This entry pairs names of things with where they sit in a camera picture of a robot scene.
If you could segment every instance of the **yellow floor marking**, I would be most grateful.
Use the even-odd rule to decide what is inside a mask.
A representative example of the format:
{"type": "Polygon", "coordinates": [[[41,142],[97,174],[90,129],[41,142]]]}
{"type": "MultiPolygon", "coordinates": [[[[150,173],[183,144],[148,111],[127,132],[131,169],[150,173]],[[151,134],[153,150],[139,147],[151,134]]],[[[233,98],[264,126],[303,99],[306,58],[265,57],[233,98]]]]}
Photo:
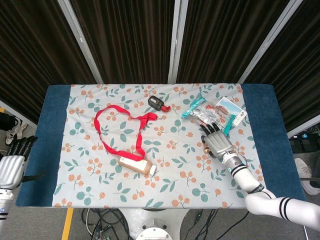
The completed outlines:
{"type": "Polygon", "coordinates": [[[68,238],[69,238],[69,232],[70,232],[73,213],[74,213],[74,209],[73,208],[68,208],[68,210],[66,212],[66,216],[65,216],[64,227],[63,227],[63,233],[62,233],[61,240],[68,240],[68,238]]]}

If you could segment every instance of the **black curtain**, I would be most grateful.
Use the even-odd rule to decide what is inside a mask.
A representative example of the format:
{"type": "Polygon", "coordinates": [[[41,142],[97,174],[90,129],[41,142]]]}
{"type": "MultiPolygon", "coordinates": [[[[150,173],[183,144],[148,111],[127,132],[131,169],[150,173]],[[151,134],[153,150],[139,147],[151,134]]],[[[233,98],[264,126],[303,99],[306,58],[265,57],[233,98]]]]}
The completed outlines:
{"type": "Polygon", "coordinates": [[[37,123],[47,87],[95,80],[57,0],[0,1],[0,100],[37,123]]]}
{"type": "Polygon", "coordinates": [[[320,115],[320,1],[302,2],[245,83],[274,86],[287,131],[320,115]]]}
{"type": "Polygon", "coordinates": [[[168,82],[173,0],[72,0],[105,83],[168,82]]]}
{"type": "Polygon", "coordinates": [[[236,83],[288,0],[189,0],[177,83],[236,83]]]}

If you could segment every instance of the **plastic packaging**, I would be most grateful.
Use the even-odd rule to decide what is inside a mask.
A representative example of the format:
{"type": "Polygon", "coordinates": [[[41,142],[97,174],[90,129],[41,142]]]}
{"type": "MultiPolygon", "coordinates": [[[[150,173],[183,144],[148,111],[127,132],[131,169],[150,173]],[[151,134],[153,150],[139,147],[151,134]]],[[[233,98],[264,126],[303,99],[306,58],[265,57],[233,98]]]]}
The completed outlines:
{"type": "Polygon", "coordinates": [[[154,175],[157,168],[148,160],[134,161],[123,156],[118,159],[118,164],[141,174],[154,175]]]}
{"type": "Polygon", "coordinates": [[[228,134],[232,121],[235,119],[223,106],[207,101],[201,95],[190,105],[187,111],[182,114],[182,119],[195,119],[199,124],[215,123],[225,135],[228,134]]]}

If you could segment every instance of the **white bottle cap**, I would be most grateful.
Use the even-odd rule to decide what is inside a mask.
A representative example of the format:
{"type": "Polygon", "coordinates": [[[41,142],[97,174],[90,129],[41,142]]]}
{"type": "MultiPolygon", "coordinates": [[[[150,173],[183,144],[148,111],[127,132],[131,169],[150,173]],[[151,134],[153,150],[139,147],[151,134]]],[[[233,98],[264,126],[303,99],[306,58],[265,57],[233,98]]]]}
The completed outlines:
{"type": "Polygon", "coordinates": [[[150,168],[150,172],[149,172],[149,174],[151,174],[152,176],[153,176],[153,175],[155,175],[156,168],[157,168],[157,166],[156,166],[156,165],[152,165],[152,167],[150,168]]]}

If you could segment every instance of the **white shoe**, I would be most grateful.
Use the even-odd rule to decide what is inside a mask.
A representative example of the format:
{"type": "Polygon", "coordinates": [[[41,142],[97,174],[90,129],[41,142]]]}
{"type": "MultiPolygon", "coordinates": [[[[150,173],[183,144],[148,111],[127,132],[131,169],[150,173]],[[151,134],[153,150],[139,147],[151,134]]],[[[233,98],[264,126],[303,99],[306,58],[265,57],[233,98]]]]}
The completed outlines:
{"type": "Polygon", "coordinates": [[[5,137],[5,144],[10,145],[14,140],[21,139],[22,138],[22,133],[28,126],[27,123],[22,121],[20,118],[17,118],[15,116],[15,126],[9,130],[6,131],[6,137],[5,137]]]}
{"type": "MultiPolygon", "coordinates": [[[[310,167],[308,167],[308,165],[301,158],[295,158],[294,161],[300,178],[312,177],[310,167]]],[[[309,195],[320,194],[320,188],[311,186],[310,181],[301,181],[301,185],[303,189],[306,191],[306,193],[309,195]]]]}

